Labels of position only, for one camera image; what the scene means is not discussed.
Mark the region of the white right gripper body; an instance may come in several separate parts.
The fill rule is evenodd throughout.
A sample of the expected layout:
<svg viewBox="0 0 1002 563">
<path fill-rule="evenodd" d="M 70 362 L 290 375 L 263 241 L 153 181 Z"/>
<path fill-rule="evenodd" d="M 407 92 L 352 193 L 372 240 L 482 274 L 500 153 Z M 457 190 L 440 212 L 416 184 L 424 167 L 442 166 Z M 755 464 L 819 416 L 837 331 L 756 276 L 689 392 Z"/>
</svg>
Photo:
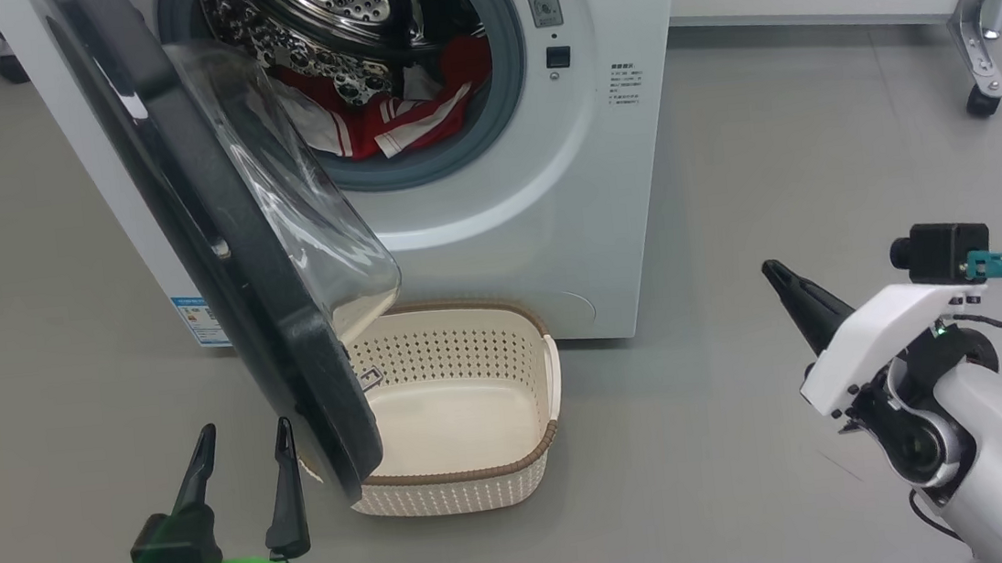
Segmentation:
<svg viewBox="0 0 1002 563">
<path fill-rule="evenodd" d="M 969 298 L 980 299 L 983 284 L 902 284 L 884 287 L 844 321 L 802 385 L 803 399 L 828 417 L 854 401 L 851 385 L 868 384 L 935 320 Z"/>
</svg>

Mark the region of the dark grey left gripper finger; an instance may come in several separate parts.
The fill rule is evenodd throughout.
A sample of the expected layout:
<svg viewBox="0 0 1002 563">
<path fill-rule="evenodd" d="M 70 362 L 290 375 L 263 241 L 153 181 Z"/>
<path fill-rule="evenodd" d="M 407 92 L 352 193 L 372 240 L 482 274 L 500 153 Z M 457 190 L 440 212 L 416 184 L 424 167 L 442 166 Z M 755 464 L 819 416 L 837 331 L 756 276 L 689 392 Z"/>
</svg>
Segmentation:
<svg viewBox="0 0 1002 563">
<path fill-rule="evenodd" d="M 183 512 L 189 505 L 204 504 L 208 481 L 214 471 L 216 447 L 216 426 L 203 426 L 191 451 L 190 462 L 173 505 L 173 514 Z"/>
<path fill-rule="evenodd" d="M 265 541 L 270 559 L 276 562 L 303 557 L 310 550 L 311 539 L 290 418 L 278 418 L 275 435 L 274 455 L 279 478 L 276 480 L 273 517 L 271 526 L 265 531 Z"/>
</svg>

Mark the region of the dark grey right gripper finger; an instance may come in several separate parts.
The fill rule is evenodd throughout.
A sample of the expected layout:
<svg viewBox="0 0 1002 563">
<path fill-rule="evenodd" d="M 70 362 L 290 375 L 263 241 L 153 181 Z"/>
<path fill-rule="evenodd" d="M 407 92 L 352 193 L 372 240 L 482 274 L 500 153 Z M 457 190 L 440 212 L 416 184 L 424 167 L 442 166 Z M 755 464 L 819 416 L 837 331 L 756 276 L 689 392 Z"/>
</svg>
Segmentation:
<svg viewBox="0 0 1002 563">
<path fill-rule="evenodd" d="M 761 269 L 811 351 L 823 354 L 854 308 L 819 284 L 794 274 L 781 260 L 767 260 Z"/>
</svg>

